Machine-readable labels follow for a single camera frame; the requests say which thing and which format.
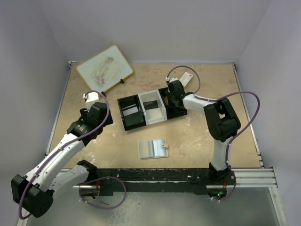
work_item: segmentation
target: whiteboard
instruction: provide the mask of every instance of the whiteboard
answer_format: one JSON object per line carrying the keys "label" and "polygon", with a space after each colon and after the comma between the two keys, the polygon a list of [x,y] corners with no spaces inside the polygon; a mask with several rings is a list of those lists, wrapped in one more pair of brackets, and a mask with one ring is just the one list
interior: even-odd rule
{"label": "whiteboard", "polygon": [[76,69],[87,85],[99,92],[107,91],[133,73],[116,45],[81,63]]}

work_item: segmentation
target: table top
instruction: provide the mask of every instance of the table top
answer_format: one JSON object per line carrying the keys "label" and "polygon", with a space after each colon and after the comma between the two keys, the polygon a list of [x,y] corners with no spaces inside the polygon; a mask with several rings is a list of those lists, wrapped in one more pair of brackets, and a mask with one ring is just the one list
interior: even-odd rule
{"label": "table top", "polygon": [[[186,116],[153,125],[124,131],[117,99],[138,93],[167,87],[165,76],[176,65],[132,65],[134,73],[106,92],[114,123],[103,129],[96,140],[92,140],[65,166],[73,168],[80,160],[87,160],[98,168],[207,168],[213,156],[213,138],[208,132],[205,116],[188,111]],[[238,91],[238,84],[232,65],[187,65],[195,69],[201,77],[198,95],[209,98],[222,97]],[[186,68],[178,68],[171,78],[180,78]],[[196,76],[190,80],[185,91],[195,91],[198,87]],[[62,107],[58,116],[50,150],[60,142],[66,130],[85,107],[83,93],[89,91],[76,67],[72,68]],[[240,95],[229,97],[244,127],[248,120]],[[139,160],[137,141],[166,138],[169,157]],[[259,168],[254,138],[250,128],[232,144],[230,163],[234,168]]]}

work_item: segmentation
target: wall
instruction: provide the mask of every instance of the wall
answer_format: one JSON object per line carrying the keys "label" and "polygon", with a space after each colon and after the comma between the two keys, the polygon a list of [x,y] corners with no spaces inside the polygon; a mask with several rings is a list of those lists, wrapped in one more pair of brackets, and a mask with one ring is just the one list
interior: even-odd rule
{"label": "wall", "polygon": [[117,44],[131,62],[233,62],[271,0],[39,0],[69,60]]}
{"label": "wall", "polygon": [[36,0],[0,2],[0,218],[16,225],[10,181],[43,158],[68,63]]}
{"label": "wall", "polygon": [[[238,62],[242,88],[262,101],[254,130],[292,226],[301,222],[300,53],[301,1],[274,0]],[[254,112],[256,101],[246,101]]]}

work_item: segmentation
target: metal frame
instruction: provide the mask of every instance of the metal frame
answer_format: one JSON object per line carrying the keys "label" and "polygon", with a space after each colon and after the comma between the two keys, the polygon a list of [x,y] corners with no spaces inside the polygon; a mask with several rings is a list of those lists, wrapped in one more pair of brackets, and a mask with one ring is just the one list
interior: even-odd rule
{"label": "metal frame", "polygon": [[[236,65],[235,65],[235,63],[229,63],[229,64],[232,65],[233,72],[235,74],[236,81],[237,81],[237,84],[238,84],[238,88],[239,88],[239,90],[241,90],[241,85],[240,85],[240,82],[239,82],[239,79],[238,79],[238,74],[237,74],[237,71],[236,71]],[[70,73],[71,73],[71,70],[69,72],[69,76],[68,76],[68,79],[67,79],[67,82],[66,82],[66,85],[65,85],[65,91],[66,91],[67,84],[68,84],[68,81],[69,81]],[[63,97],[64,97],[64,95],[62,96],[61,103],[60,103],[59,109],[58,109],[56,117],[55,117],[55,122],[54,122],[54,125],[53,125],[53,128],[52,128],[52,131],[51,131],[51,136],[50,136],[50,139],[49,139],[49,143],[47,145],[46,155],[49,153],[49,150],[50,150],[53,134],[54,134],[56,124],[57,124],[57,119],[58,119],[58,116],[59,116],[59,113],[60,113],[60,110],[61,110],[61,106],[62,106],[62,103],[63,103]],[[248,112],[248,109],[247,109],[247,106],[246,106],[245,98],[244,98],[243,95],[241,95],[241,98],[242,98],[242,101],[243,101],[243,104],[244,104],[244,108],[245,108],[247,118],[248,118],[248,120],[250,120],[250,115],[249,115],[249,112]],[[261,168],[233,169],[233,171],[235,172],[236,177],[237,177],[237,188],[241,188],[241,187],[268,187],[269,191],[270,191],[270,195],[271,195],[271,200],[272,200],[275,212],[276,212],[276,216],[277,216],[277,219],[279,221],[279,225],[287,226],[288,224],[287,224],[285,214],[284,214],[284,211],[283,211],[283,208],[282,208],[282,205],[281,205],[280,197],[279,197],[279,194],[278,194],[278,191],[277,191],[277,181],[276,181],[274,170],[264,168],[264,165],[263,165],[263,162],[262,162],[262,157],[261,157],[261,154],[260,154],[260,151],[259,151],[259,148],[258,148],[257,140],[256,140],[256,137],[255,137],[255,133],[254,133],[254,129],[253,129],[252,125],[250,126],[250,128],[251,128],[251,132],[252,132],[252,135],[253,135],[254,144],[255,144],[257,154],[258,154],[258,158],[259,158],[259,161],[260,161],[260,164],[261,164]],[[58,176],[60,174],[64,173],[64,172],[69,171],[69,170],[70,169],[62,169],[61,172],[58,174]],[[220,187],[221,186],[207,186],[207,188],[209,188],[209,189],[210,188],[220,188]],[[79,186],[74,186],[73,187],[73,189],[78,189],[78,188],[79,188]],[[89,188],[91,189],[92,188],[93,189],[93,188],[95,188],[95,186],[85,185],[85,186],[80,186],[80,188],[86,188],[86,189],[89,189]],[[19,219],[17,226],[25,226],[25,225],[27,225],[27,220],[20,220]]]}

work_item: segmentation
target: wooden table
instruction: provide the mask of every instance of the wooden table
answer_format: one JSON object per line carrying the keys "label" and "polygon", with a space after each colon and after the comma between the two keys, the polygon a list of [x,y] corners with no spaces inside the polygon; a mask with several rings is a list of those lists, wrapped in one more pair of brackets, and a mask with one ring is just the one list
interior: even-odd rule
{"label": "wooden table", "polygon": [[[98,168],[207,168],[213,156],[213,138],[208,132],[206,119],[200,113],[189,111],[188,115],[165,122],[125,132],[117,99],[166,87],[165,76],[176,65],[132,65],[134,74],[106,92],[114,124],[106,126],[103,133],[76,154],[65,166],[72,168],[86,159]],[[200,96],[217,98],[238,91],[238,84],[231,65],[188,65],[201,77]],[[171,77],[180,78],[186,68],[176,69]],[[198,80],[194,76],[185,91],[195,91]],[[89,87],[73,67],[64,95],[61,111],[54,131],[52,150],[66,133],[70,124],[80,116],[85,107],[83,93]],[[247,117],[240,95],[229,98],[241,125]],[[138,160],[137,141],[166,138],[169,157]],[[232,144],[230,162],[234,168],[259,168],[259,159],[250,129]]]}

